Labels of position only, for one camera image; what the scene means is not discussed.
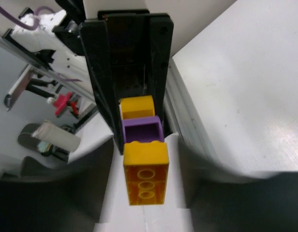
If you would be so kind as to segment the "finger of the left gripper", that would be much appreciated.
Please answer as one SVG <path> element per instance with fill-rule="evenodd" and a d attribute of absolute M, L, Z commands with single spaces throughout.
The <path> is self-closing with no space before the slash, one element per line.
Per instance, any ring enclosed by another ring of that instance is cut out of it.
<path fill-rule="evenodd" d="M 150 69 L 148 92 L 154 100 L 155 115 L 164 128 L 164 96 L 174 24 L 168 14 L 153 14 L 149 19 Z"/>
<path fill-rule="evenodd" d="M 96 104 L 112 129 L 119 153 L 122 154 L 122 125 L 110 64 L 106 21 L 86 20 L 80 24 L 79 34 Z"/>

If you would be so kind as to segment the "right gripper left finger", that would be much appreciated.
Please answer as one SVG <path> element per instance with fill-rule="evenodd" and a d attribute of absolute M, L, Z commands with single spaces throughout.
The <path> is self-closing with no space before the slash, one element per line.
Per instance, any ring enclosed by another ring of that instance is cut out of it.
<path fill-rule="evenodd" d="M 64 166 L 26 160 L 0 178 L 0 232 L 91 232 L 98 223 L 114 154 L 112 138 Z"/>

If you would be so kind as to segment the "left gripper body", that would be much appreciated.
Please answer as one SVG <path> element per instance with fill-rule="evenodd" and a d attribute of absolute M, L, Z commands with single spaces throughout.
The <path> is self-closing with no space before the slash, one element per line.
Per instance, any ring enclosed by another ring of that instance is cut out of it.
<path fill-rule="evenodd" d="M 110 47 L 110 65 L 118 99 L 147 94 L 146 53 L 147 9 L 100 10 L 105 20 Z"/>

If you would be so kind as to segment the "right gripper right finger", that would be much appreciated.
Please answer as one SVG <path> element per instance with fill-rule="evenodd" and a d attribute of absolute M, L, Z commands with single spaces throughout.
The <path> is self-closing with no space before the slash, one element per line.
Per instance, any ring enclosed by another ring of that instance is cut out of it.
<path fill-rule="evenodd" d="M 196 232 L 298 232 L 298 172 L 241 174 L 178 139 L 185 205 Z"/>

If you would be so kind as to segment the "yellow long lego brick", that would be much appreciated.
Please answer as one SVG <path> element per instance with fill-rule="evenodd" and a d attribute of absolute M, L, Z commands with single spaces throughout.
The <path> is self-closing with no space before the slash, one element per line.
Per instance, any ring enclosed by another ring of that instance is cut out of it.
<path fill-rule="evenodd" d="M 123 166 L 130 205 L 164 203 L 169 164 L 165 142 L 124 144 Z"/>

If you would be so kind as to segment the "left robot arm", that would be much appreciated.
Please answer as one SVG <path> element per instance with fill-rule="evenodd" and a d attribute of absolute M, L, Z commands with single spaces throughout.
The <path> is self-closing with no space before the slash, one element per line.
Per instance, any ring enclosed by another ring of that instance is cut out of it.
<path fill-rule="evenodd" d="M 58 77 L 75 78 L 72 89 L 95 103 L 123 147 L 121 100 L 150 95 L 155 114 L 164 119 L 164 94 L 173 21 L 151 12 L 143 0 L 60 0 L 61 10 L 38 9 L 20 19 L 9 34 L 25 54 L 51 51 L 43 64 Z"/>

